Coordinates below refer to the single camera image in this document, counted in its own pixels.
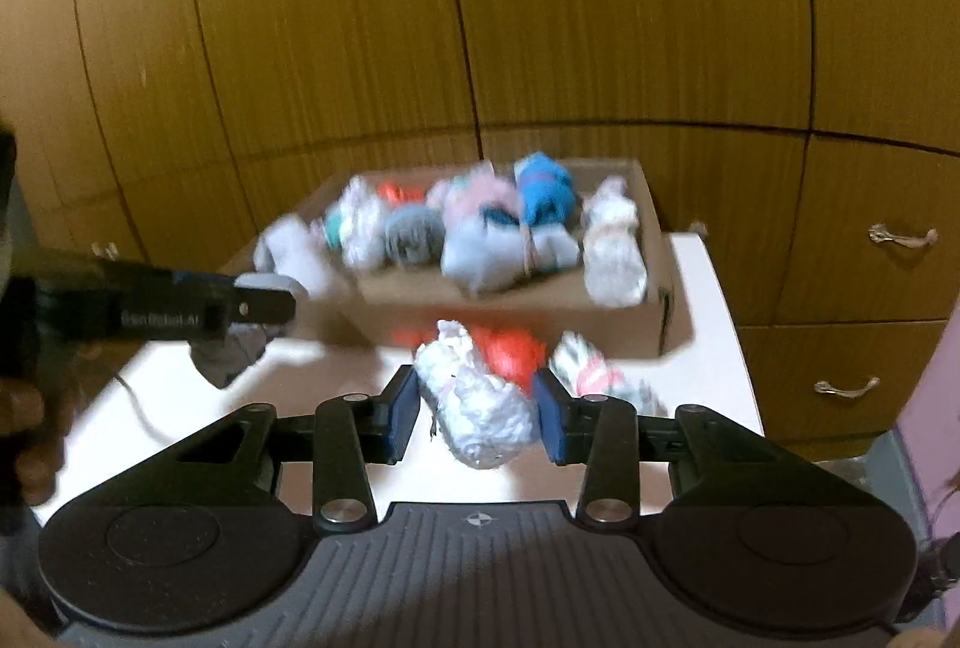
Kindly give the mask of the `person left hand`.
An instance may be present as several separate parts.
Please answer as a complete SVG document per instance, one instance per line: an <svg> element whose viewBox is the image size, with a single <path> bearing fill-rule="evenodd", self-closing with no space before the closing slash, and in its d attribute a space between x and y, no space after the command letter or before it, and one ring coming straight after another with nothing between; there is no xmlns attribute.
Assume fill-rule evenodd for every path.
<svg viewBox="0 0 960 648"><path fill-rule="evenodd" d="M75 389L44 398L31 383L2 382L2 439L13 440L13 455L3 458L2 467L13 471L13 494L27 506L55 494L75 409Z"/></svg>

